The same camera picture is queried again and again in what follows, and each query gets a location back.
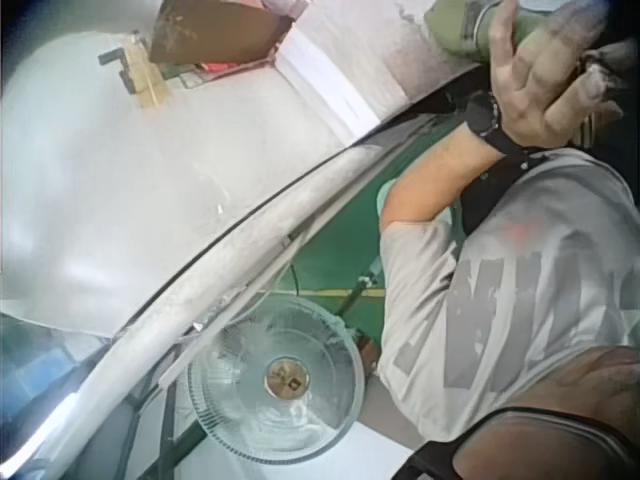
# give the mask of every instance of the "gray t-shirt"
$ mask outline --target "gray t-shirt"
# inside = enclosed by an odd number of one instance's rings
[[[640,213],[576,150],[522,177],[464,243],[448,223],[383,233],[378,372],[430,440],[450,440],[594,346],[640,346]]]

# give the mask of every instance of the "hand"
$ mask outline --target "hand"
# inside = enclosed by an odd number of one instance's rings
[[[582,121],[602,108],[606,76],[589,71],[571,82],[578,60],[604,30],[602,0],[571,2],[529,35],[514,54],[518,0],[504,0],[489,32],[491,85],[502,129],[525,147],[567,144]]]

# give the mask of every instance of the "black wristwatch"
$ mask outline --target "black wristwatch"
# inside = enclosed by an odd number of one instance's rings
[[[527,149],[518,145],[501,127],[500,106],[491,93],[478,92],[467,103],[466,122],[469,130],[505,155],[527,156]]]

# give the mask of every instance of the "man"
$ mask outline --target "man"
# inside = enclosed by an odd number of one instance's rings
[[[430,441],[394,478],[637,480],[640,213],[615,171],[561,148],[611,107],[601,69],[573,77],[606,11],[569,5],[514,52],[517,10],[505,0],[491,27],[495,99],[474,100],[381,215],[378,370]],[[525,159],[523,146],[560,149],[511,187],[457,258],[439,214],[492,165]]]

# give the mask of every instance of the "electric fan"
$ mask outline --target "electric fan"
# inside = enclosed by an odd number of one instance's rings
[[[276,295],[226,326],[190,365],[188,381],[211,437],[241,457],[275,465],[335,445],[364,395],[360,355],[342,320]]]

